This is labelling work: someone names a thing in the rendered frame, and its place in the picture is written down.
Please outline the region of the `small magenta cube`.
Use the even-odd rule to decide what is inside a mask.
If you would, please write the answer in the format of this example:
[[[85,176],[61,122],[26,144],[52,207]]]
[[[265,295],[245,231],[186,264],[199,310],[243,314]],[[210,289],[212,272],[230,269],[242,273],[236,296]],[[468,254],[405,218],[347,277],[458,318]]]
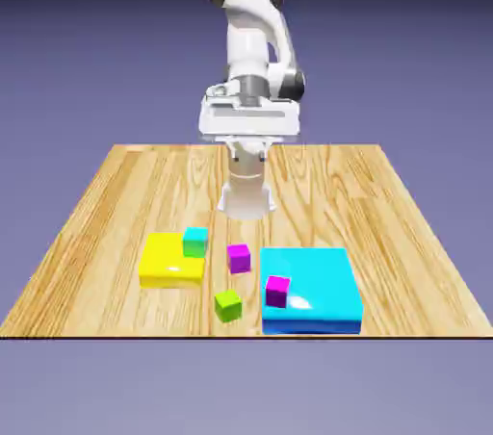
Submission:
[[[265,288],[267,306],[285,308],[291,280],[288,277],[270,275]]]
[[[246,243],[227,246],[227,264],[231,274],[249,272],[251,269],[250,250]]]

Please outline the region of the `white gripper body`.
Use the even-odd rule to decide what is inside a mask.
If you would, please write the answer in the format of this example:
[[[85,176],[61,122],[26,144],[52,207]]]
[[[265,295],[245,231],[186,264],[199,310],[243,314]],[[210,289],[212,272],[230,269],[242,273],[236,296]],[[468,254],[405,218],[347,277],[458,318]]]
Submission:
[[[239,96],[204,96],[198,130],[205,139],[294,138],[299,134],[299,103],[260,98],[258,107],[247,107]]]

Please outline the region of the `large yellow box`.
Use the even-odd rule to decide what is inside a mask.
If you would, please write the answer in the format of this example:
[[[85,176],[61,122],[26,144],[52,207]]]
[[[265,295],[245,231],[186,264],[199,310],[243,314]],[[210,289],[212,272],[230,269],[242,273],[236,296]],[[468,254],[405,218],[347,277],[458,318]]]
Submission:
[[[204,257],[184,255],[182,233],[151,233],[147,236],[138,272],[142,288],[199,286],[204,270]]]

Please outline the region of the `small green cube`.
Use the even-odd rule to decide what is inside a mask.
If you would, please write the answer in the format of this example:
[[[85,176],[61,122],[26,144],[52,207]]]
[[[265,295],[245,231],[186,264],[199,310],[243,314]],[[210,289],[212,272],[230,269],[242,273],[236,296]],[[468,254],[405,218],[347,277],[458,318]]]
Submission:
[[[243,302],[233,289],[215,294],[215,312],[223,323],[237,320],[243,313]]]

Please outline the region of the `large cyan box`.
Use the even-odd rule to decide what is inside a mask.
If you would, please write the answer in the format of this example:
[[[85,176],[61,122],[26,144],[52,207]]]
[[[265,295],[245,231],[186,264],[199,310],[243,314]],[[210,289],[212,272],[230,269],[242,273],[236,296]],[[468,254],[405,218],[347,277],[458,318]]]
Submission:
[[[270,275],[291,280],[287,305],[266,305]],[[363,303],[343,247],[263,247],[260,250],[262,332],[358,334]]]

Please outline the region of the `small cyan cube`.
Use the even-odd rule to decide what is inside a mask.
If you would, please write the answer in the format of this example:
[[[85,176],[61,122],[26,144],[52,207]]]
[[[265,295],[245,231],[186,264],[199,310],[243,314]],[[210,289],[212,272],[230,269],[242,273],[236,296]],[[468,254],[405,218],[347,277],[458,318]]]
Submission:
[[[204,258],[208,246],[206,227],[187,227],[182,237],[183,255],[187,258]]]

